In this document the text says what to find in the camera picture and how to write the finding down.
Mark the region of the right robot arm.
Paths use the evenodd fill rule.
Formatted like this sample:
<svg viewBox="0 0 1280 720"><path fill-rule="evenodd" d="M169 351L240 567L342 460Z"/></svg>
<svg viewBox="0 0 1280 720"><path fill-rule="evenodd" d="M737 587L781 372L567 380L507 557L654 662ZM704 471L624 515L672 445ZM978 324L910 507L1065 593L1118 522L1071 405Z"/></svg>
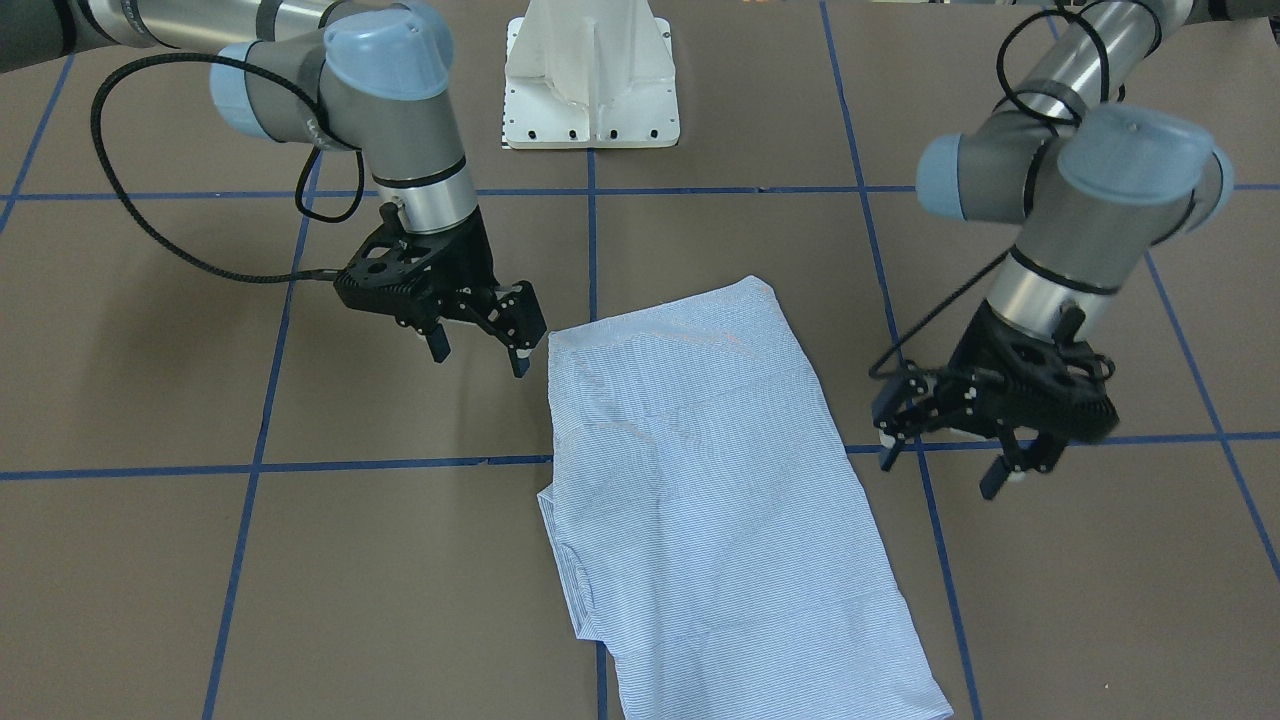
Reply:
<svg viewBox="0 0 1280 720"><path fill-rule="evenodd" d="M166 251L246 284L316 281L349 309L392 318L451 354L445 323L495 338L522 377L547 332L526 281L494 273L483 211L451 104L454 45L425 1L5 1L3 70L100 47L137 47L100 86L90 135L102 173L134 223ZM196 258L136 206L106 150L102 115L124 79L163 65L209 68L212 105L233 129L310 146L294 205L338 224L367 187L380 222L339 269L244 274Z"/></svg>

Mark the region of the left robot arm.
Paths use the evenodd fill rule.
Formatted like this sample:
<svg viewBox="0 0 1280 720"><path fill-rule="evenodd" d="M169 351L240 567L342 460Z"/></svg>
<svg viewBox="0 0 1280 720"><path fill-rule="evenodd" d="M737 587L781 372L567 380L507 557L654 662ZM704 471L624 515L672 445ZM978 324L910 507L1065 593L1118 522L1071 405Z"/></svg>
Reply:
<svg viewBox="0 0 1280 720"><path fill-rule="evenodd" d="M1056 6L1068 29L1019 82L996 60L1002 96L970 135L936 138L916 167L931 213L1016 225L988 261L995 281L943 366L869 368L879 468L942 429L995 439L980 480L993 498L1028 471L1047 474L1074 442L1117 424L1114 361L1089 337L1138 261L1226 205L1235 177L1211 133L1137 106L1126 77L1184 26L1277 14L1275 1L1091 1Z"/></svg>

